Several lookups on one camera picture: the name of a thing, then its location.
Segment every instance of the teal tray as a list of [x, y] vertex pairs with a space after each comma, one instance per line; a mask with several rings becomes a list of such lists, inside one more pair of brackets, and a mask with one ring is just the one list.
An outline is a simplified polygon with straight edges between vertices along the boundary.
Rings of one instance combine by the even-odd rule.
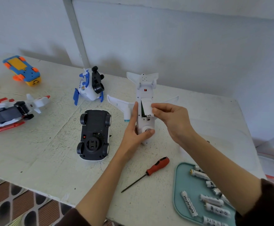
[[[216, 197], [212, 190], [206, 186], [206, 181], [200, 178], [196, 178], [190, 175], [190, 169], [193, 169], [194, 165], [182, 162], [175, 170], [174, 189], [173, 189], [173, 205], [177, 213], [192, 222], [203, 225], [203, 216], [212, 218], [214, 220], [228, 224], [229, 226], [235, 225], [235, 210], [227, 205], [222, 208], [227, 209], [231, 213], [231, 218], [218, 216], [205, 209], [204, 203], [199, 200], [199, 195], [204, 194], [210, 197]], [[198, 216], [192, 217], [187, 206], [181, 196], [181, 192], [185, 190], [194, 205]]]

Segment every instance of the hand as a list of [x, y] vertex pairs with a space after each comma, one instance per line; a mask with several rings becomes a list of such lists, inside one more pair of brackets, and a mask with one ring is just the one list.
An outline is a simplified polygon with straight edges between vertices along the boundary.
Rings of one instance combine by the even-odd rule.
[[166, 124], [170, 137], [180, 146], [184, 138], [196, 134], [186, 108], [168, 103], [153, 103], [152, 108], [154, 115]]
[[147, 140], [155, 133], [155, 130], [151, 129], [150, 131], [146, 131], [138, 135], [137, 128], [135, 126], [137, 117], [138, 117], [138, 102], [135, 102], [130, 122], [128, 123], [128, 126], [126, 127], [122, 142], [116, 152], [116, 154], [121, 155], [121, 157], [124, 157], [126, 161], [130, 160], [133, 157], [138, 146], [144, 140]]

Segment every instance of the white table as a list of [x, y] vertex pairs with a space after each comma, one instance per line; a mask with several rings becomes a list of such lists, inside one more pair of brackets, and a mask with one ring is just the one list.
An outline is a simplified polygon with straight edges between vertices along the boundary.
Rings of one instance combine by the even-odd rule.
[[[107, 102], [106, 95], [133, 102], [135, 86], [128, 79], [105, 74], [103, 103], [80, 99], [75, 106], [72, 97], [82, 69], [25, 57], [39, 69], [43, 81], [38, 86], [29, 87], [12, 80], [12, 73], [2, 64], [2, 60], [9, 56], [11, 54], [0, 58], [0, 98], [24, 100], [26, 93], [34, 97], [51, 95], [51, 103], [41, 109], [42, 114], [26, 124], [0, 133], [0, 178], [75, 206], [109, 164], [127, 125], [123, 114]], [[234, 99], [157, 85], [154, 101], [176, 95], [180, 96], [178, 104], [188, 108], [192, 119], [237, 129], [250, 138]], [[87, 109], [105, 109], [112, 114], [110, 153], [101, 162], [84, 161], [76, 153], [81, 136], [79, 118]], [[248, 145], [248, 151], [255, 152], [253, 144]], [[120, 193], [164, 156], [170, 159], [165, 169]], [[257, 155], [255, 160], [257, 168], [250, 172], [265, 178]], [[178, 145], [170, 138], [165, 125], [157, 120], [152, 144], [141, 146], [124, 168], [107, 218], [129, 226], [194, 225], [181, 218], [172, 205], [174, 172], [182, 161]]]

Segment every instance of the sleeve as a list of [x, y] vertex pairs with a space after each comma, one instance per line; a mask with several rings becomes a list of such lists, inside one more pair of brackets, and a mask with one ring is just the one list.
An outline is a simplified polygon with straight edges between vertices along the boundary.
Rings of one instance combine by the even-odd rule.
[[238, 212], [235, 214], [236, 226], [241, 225], [274, 225], [274, 184], [261, 179], [262, 195], [244, 216]]
[[70, 209], [55, 226], [91, 226], [76, 209]]

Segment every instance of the aa battery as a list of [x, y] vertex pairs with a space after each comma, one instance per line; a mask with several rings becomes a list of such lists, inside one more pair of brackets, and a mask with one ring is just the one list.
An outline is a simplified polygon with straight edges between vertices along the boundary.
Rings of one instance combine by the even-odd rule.
[[212, 205], [216, 205], [216, 206], [219, 206], [219, 207], [224, 206], [224, 201], [223, 200], [217, 199], [217, 198], [214, 198], [214, 197], [209, 197], [209, 196], [201, 194], [199, 196], [199, 199], [203, 202], [206, 202], [206, 203], [209, 203], [209, 204], [212, 204]]
[[208, 218], [206, 216], [203, 216], [203, 225], [207, 225], [207, 226], [228, 226], [227, 224], [225, 223], [222, 223], [220, 221], [216, 221], [216, 220], [213, 220], [211, 218]]
[[222, 192], [218, 188], [213, 188], [212, 191], [215, 195], [221, 195], [222, 194]]
[[190, 174], [192, 176], [195, 176], [195, 177], [198, 177], [198, 178], [201, 178], [201, 179], [205, 179], [205, 180], [208, 180], [208, 181], [210, 180], [210, 178], [205, 173], [195, 171], [193, 169], [190, 170]]
[[211, 205], [209, 203], [205, 204], [205, 208], [206, 208], [207, 211], [213, 212], [213, 213], [215, 213], [217, 215], [231, 218], [230, 211], [228, 211], [226, 209], [220, 208], [220, 207], [215, 206], [215, 205]]
[[212, 181], [206, 181], [206, 186], [208, 188], [216, 188], [216, 185]]
[[188, 197], [186, 191], [182, 191], [181, 192], [181, 196], [183, 197], [185, 204], [187, 206], [187, 208], [189, 209], [189, 212], [191, 213], [192, 217], [198, 216], [190, 198]]
[[195, 166], [194, 166], [194, 170], [195, 170], [195, 171], [202, 172], [202, 173], [205, 173], [205, 172], [199, 167], [199, 165], [195, 165]]
[[231, 208], [235, 209], [235, 208], [231, 205], [231, 203], [229, 202], [229, 200], [225, 197], [224, 194], [222, 194], [220, 198], [221, 198], [227, 205], [229, 205]]

